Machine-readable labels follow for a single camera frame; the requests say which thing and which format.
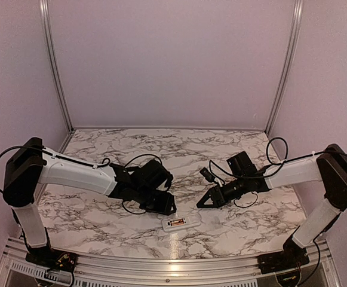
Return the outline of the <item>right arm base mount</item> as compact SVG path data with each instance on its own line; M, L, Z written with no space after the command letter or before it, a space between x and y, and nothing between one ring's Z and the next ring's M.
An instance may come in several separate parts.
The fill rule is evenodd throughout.
M310 260L306 248L301 248L293 241L291 235L283 244L282 250L257 257L259 269L262 274L279 272L291 268L299 268L309 264Z

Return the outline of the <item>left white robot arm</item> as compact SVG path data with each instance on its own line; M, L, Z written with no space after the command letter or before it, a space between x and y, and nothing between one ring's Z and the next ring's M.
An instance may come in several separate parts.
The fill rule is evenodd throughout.
M128 167L105 159L100 164L81 161L46 148L42 139L31 138L7 161L2 195L11 206L34 256L45 266L57 262L35 203L39 184L54 184L93 191L113 199L134 201L146 212L176 212L169 192L173 175L158 160Z

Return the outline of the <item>white remote control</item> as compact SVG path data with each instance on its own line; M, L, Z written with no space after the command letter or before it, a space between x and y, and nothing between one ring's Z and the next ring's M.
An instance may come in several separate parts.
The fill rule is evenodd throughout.
M186 230L188 228L198 227L201 225L201 220L198 216L189 215L181 218L163 219L161 224L165 232L172 233Z

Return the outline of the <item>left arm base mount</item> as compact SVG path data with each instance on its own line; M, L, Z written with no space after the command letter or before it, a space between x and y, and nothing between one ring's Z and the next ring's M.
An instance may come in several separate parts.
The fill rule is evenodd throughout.
M78 255L74 252L52 248L47 230L45 230L47 242L45 246L40 248L31 247L31 245L27 242L26 235L24 233L23 235L24 243L27 249L27 262L47 267L48 271L61 270L70 273L74 272Z

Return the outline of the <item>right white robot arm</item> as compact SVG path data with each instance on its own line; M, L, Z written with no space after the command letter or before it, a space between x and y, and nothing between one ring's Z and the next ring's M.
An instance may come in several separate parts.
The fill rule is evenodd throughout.
M210 188L198 201L200 209L218 208L250 192L265 193L273 189L304 182L322 182L322 202L286 240L278 263L290 268L300 260L307 245L326 232L347 209L347 154L337 144L325 150L284 160L257 169L246 152L227 160L234 180Z

